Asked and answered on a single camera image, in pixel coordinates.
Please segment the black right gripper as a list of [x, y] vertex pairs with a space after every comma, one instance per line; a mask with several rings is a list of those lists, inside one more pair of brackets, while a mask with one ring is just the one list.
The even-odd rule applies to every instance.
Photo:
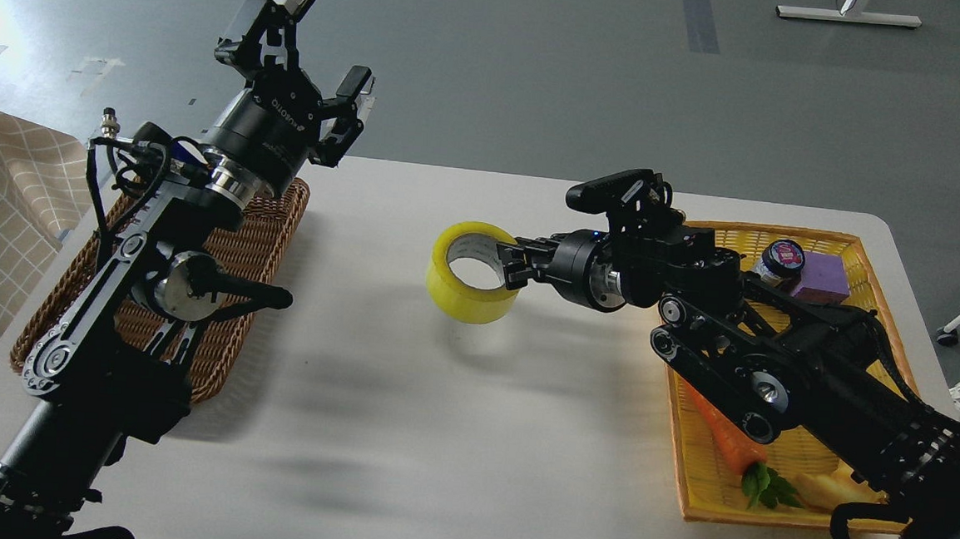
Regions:
[[610, 313], [613, 293], [602, 284], [608, 240], [606, 232], [580, 229], [536, 239], [498, 241], [501, 264], [530, 265], [530, 269], [503, 267], [503, 286], [520, 290], [533, 278], [554, 286], [568, 302]]

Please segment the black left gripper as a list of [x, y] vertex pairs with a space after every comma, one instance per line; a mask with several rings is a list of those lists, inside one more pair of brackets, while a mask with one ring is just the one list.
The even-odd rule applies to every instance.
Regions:
[[369, 67], [351, 67], [329, 99], [302, 71], [296, 26], [317, 0], [245, 0], [214, 57], [244, 86], [202, 136], [205, 157], [253, 195], [276, 197], [306, 161], [336, 168], [365, 129]]

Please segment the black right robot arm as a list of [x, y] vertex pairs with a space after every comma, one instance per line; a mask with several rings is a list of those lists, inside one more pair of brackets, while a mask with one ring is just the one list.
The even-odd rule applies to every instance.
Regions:
[[905, 523], [901, 539], [960, 539], [960, 423], [905, 383], [874, 312], [804, 302], [740, 267], [711, 228], [685, 224], [671, 186], [650, 169], [569, 188], [571, 210], [608, 229], [498, 240], [507, 289], [554, 285], [573, 303], [613, 312], [657, 307], [654, 352], [747, 437], [809, 430], [884, 504], [844, 502], [850, 520]]

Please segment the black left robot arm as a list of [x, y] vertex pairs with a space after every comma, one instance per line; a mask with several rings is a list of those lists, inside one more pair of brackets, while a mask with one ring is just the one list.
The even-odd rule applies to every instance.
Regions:
[[296, 27], [315, 1], [242, 4], [214, 55], [244, 88], [191, 141], [199, 158], [150, 122], [123, 139], [114, 111], [102, 113], [88, 150], [125, 156], [136, 178], [116, 186], [135, 203], [115, 221], [96, 212], [94, 275], [25, 358], [37, 406], [0, 457], [0, 539], [135, 539], [124, 526], [72, 532], [73, 514], [102, 498], [96, 475], [128, 439], [157, 443], [189, 415], [212, 324], [291, 305], [287, 289], [229, 274], [205, 242], [239, 230], [252, 200], [279, 199], [304, 164], [337, 166], [365, 128], [368, 67], [328, 97], [299, 64]]

